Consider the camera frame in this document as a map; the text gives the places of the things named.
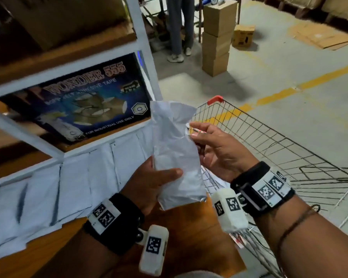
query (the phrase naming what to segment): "white shelf frame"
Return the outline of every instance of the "white shelf frame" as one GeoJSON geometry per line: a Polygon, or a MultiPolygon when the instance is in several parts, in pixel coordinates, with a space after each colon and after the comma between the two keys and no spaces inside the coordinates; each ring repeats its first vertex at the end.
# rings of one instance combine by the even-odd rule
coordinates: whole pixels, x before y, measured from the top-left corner
{"type": "MultiPolygon", "coordinates": [[[[63,75],[67,75],[115,58],[120,56],[140,52],[140,58],[143,60],[143,67],[140,68],[144,78],[144,83],[147,87],[148,93],[151,96],[152,100],[162,100],[161,91],[158,85],[158,77],[156,73],[155,63],[153,61],[153,56],[151,53],[151,48],[149,46],[148,38],[146,35],[144,22],[142,14],[139,7],[138,0],[126,0],[128,6],[130,17],[133,22],[133,27],[137,39],[134,42],[129,42],[125,45],[112,48],[79,60],[72,61],[63,65],[59,65],[54,68],[50,68],[36,74],[32,74],[26,77],[23,77],[18,80],[13,80],[8,83],[0,85],[0,96],[16,92],[23,88],[28,88],[36,84],[40,84],[51,79],[58,78],[63,75]]],[[[47,166],[61,163],[64,158],[75,156],[78,154],[86,153],[95,150],[100,145],[107,143],[115,138],[135,131],[143,126],[145,126],[148,121],[136,124],[125,130],[118,131],[112,135],[106,136],[99,140],[83,145],[79,148],[73,149],[69,152],[63,152],[55,146],[49,144],[42,138],[38,137],[35,134],[32,134],[24,127],[18,125],[15,121],[11,120],[9,117],[0,113],[0,129],[5,131],[7,134],[12,135],[18,140],[26,142],[36,149],[44,152],[45,154],[52,157],[51,159],[21,170],[17,173],[13,173],[7,177],[0,178],[0,185],[3,185],[7,182],[12,182],[19,180],[23,177],[28,176],[33,173],[35,170],[45,168],[47,166]]]]}

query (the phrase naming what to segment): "wonder 555 box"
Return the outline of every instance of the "wonder 555 box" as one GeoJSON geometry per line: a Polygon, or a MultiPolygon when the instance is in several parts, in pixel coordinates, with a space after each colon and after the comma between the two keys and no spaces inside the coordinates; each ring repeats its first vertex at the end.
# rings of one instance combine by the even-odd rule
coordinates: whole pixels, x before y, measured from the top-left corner
{"type": "Polygon", "coordinates": [[[47,81],[0,100],[72,144],[151,115],[134,54],[47,81]]]}

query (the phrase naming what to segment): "red cart handle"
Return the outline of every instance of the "red cart handle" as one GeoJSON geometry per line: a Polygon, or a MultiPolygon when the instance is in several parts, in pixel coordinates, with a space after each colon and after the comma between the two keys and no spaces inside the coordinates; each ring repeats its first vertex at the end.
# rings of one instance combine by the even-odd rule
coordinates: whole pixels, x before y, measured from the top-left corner
{"type": "Polygon", "coordinates": [[[207,105],[213,104],[214,102],[223,102],[224,99],[222,96],[214,96],[207,101],[207,105]]]}

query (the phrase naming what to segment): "shopping cart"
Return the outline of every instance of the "shopping cart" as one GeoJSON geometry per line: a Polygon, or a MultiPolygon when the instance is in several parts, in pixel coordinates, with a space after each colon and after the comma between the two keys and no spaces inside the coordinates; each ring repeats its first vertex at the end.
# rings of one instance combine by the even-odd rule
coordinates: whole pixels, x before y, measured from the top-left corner
{"type": "MultiPolygon", "coordinates": [[[[208,122],[233,135],[260,161],[288,176],[291,186],[309,205],[319,204],[320,214],[338,227],[348,221],[348,168],[339,168],[243,112],[221,96],[198,107],[193,121],[208,122]]],[[[224,186],[203,168],[209,194],[224,186]]],[[[285,277],[252,218],[248,230],[231,234],[243,243],[275,277],[285,277]]]]}

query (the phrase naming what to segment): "gray pants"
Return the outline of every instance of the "gray pants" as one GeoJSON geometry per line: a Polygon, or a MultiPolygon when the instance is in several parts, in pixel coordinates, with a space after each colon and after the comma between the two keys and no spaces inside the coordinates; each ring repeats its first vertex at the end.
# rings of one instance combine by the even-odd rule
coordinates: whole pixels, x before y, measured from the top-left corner
{"type": "Polygon", "coordinates": [[[182,13],[184,15],[185,48],[193,46],[193,26],[195,18],[195,0],[166,0],[169,12],[169,29],[171,50],[173,54],[182,53],[182,40],[180,31],[182,28],[182,13]]]}

